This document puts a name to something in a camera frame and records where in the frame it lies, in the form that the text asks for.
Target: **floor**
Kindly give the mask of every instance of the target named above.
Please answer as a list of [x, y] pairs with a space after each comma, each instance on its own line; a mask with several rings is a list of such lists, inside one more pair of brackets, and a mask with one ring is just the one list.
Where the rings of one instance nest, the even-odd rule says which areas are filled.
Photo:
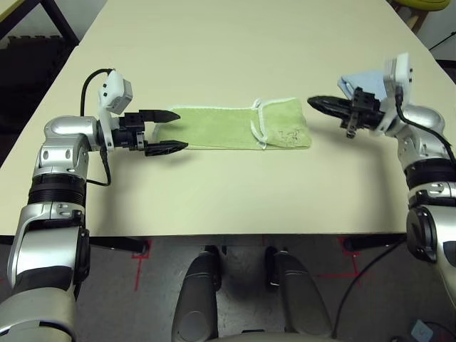
[[[332, 321], [353, 275], [385, 248], [350, 254], [337, 237], [319, 235], [157, 237], [150, 242], [150, 254], [144, 257], [92, 249], [90, 276], [78, 299], [78, 341], [169, 341], [183, 277], [205, 244], [227, 245], [217, 292], [220, 336], [246, 329], [283, 331], [280, 298], [264, 289], [264, 246], [288, 247], [306, 265]], [[0, 300], [10, 293], [8, 253], [8, 247], [0, 246]], [[339, 338], [387, 342], [402, 336], [414, 341], [409, 331], [418, 318], [455, 329], [455, 312], [440, 276], [401, 246], [355, 286], [343, 310]], [[435, 328], [432, 341], [453, 340]]]

